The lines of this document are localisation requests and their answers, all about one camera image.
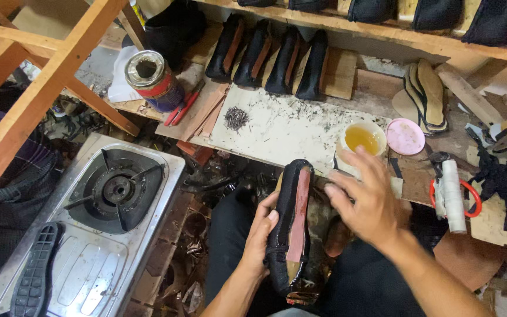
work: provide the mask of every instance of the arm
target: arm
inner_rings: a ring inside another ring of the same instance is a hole
[[[245,316],[254,299],[259,284],[269,275],[264,266],[267,237],[279,220],[275,210],[269,212],[270,206],[277,202],[279,192],[273,192],[259,203],[246,247],[238,267],[232,272],[215,299],[207,306],[201,317]]]
[[[461,282],[448,273],[418,244],[414,236],[397,227],[399,201],[391,191],[388,171],[364,149],[342,157],[361,170],[362,183],[334,172],[335,184],[325,191],[344,223],[369,242],[398,268],[428,317],[491,316]],[[352,204],[348,195],[356,203]]]
[[[426,253],[412,233],[399,230],[378,250],[398,268],[428,317],[491,316],[473,293]]]

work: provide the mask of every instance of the pink lid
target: pink lid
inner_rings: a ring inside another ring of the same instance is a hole
[[[424,148],[426,137],[412,120],[398,118],[386,127],[386,142],[399,154],[414,155]]]

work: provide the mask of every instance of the hand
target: hand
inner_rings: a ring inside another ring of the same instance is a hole
[[[324,190],[344,223],[361,239],[380,248],[398,232],[395,212],[399,201],[392,193],[391,177],[385,165],[361,146],[356,153],[343,150],[340,156],[361,170],[362,183],[333,171],[328,177],[335,184],[326,184]]]
[[[269,275],[269,270],[263,265],[263,259],[267,237],[279,220],[279,213],[276,210],[269,212],[271,206],[277,203],[278,197],[279,192],[273,192],[257,206],[246,247],[238,264],[238,267],[245,269],[244,272],[252,273],[255,277],[263,278]]]

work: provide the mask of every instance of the finger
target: finger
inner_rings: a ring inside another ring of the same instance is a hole
[[[349,197],[338,186],[328,183],[324,186],[324,191],[329,197],[330,203],[342,216],[342,220],[348,224],[355,213],[353,204]]]
[[[257,230],[252,236],[252,242],[259,247],[266,248],[267,237],[269,236],[271,230],[277,226],[278,221],[279,213],[276,210],[272,210],[267,217],[263,218],[260,221],[259,225],[257,226]]]
[[[342,155],[350,165],[355,166],[361,171],[361,180],[365,185],[371,187],[380,186],[380,182],[378,181],[380,178],[378,178],[375,168],[370,162],[363,158],[363,156],[346,150],[343,150],[340,155]]]
[[[362,146],[356,147],[356,153],[358,155],[363,156],[365,161],[368,162],[374,168],[379,177],[386,179],[386,165],[384,165],[383,162],[381,162],[381,160],[378,159],[378,157],[371,155]]]
[[[342,175],[340,172],[332,170],[328,173],[328,178],[348,192],[349,196],[355,200],[363,197],[365,189],[353,177]]]
[[[253,219],[250,231],[255,232],[257,230],[257,226],[261,220],[263,220],[263,218],[267,217],[270,207],[277,203],[278,198],[279,191],[274,191],[269,196],[267,196],[266,199],[262,200],[259,205],[257,205],[257,210],[255,212],[255,217]]]

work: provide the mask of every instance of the black pants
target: black pants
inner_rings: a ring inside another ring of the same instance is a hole
[[[242,188],[212,211],[208,233],[206,304],[222,288],[242,258],[255,207]],[[265,279],[248,316],[264,317],[290,306]],[[394,265],[362,240],[350,243],[338,257],[324,291],[309,310],[320,316],[425,316]]]

